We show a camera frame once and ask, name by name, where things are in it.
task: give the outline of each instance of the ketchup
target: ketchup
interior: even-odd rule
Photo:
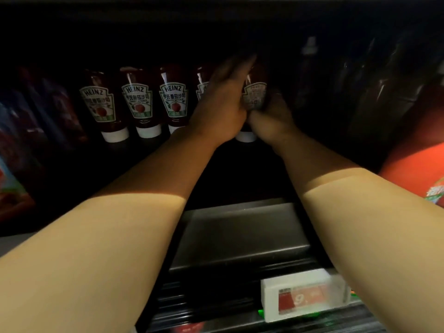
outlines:
[[[195,79],[197,79],[196,95],[198,101],[205,92],[205,89],[207,88],[207,85],[210,82],[210,78],[214,72],[214,69],[215,69],[214,65],[210,64],[205,64],[197,67],[195,73],[197,77]]]
[[[137,133],[141,138],[154,138],[162,133],[158,123],[157,110],[154,112],[153,83],[151,75],[143,69],[130,66],[120,68],[122,95],[134,118]]]
[[[161,66],[159,71],[159,94],[166,110],[168,128],[173,133],[186,126],[191,115],[188,107],[187,76],[185,70],[177,64]]]
[[[260,110],[264,104],[267,91],[267,73],[262,64],[255,64],[245,79],[242,99],[247,110]],[[236,135],[236,140],[241,142],[253,142],[257,139],[250,126],[245,123],[241,131]]]
[[[444,61],[401,126],[380,176],[444,207]]]
[[[80,95],[99,125],[106,142],[120,142],[130,136],[123,112],[115,103],[115,95],[109,79],[103,72],[85,70],[86,83],[80,89]]]

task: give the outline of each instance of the person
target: person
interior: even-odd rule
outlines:
[[[247,119],[241,91],[253,63],[222,64],[188,126],[0,259],[2,332],[135,324],[193,186]],[[441,332],[444,210],[304,135],[278,93],[248,122],[282,157],[330,259],[369,309],[392,332]]]

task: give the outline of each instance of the white nozzle cap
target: white nozzle cap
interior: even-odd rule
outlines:
[[[318,47],[316,45],[316,36],[310,36],[308,37],[307,44],[302,47],[301,54],[304,56],[307,55],[316,55],[318,52]]]
[[[136,130],[139,136],[144,139],[155,138],[162,133],[162,128],[160,127],[160,124],[146,128],[136,127]]]
[[[258,137],[253,132],[239,132],[235,138],[240,142],[253,142]]]
[[[128,128],[125,127],[120,131],[102,132],[102,135],[103,139],[105,139],[106,142],[120,142],[128,139],[130,136],[130,132],[128,131]]]
[[[173,132],[175,130],[177,130],[178,128],[181,128],[181,127],[183,127],[183,126],[171,126],[171,125],[168,125],[168,129],[170,130],[170,134],[173,134]]]
[[[438,74],[444,74],[444,61],[442,61],[440,66],[438,66]]]

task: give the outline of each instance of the tomato image on label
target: tomato image on label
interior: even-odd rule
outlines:
[[[267,83],[263,82],[252,83],[244,87],[242,98],[248,110],[259,110],[264,104],[266,92]]]
[[[99,123],[115,121],[114,95],[100,86],[85,86],[80,95],[94,119]]]
[[[151,118],[153,91],[145,84],[132,83],[122,87],[122,95],[136,119]]]
[[[188,89],[185,84],[162,84],[159,93],[169,117],[186,117]]]
[[[207,88],[209,82],[200,83],[197,85],[197,99],[200,100],[202,98],[203,93],[205,92],[205,89]]]

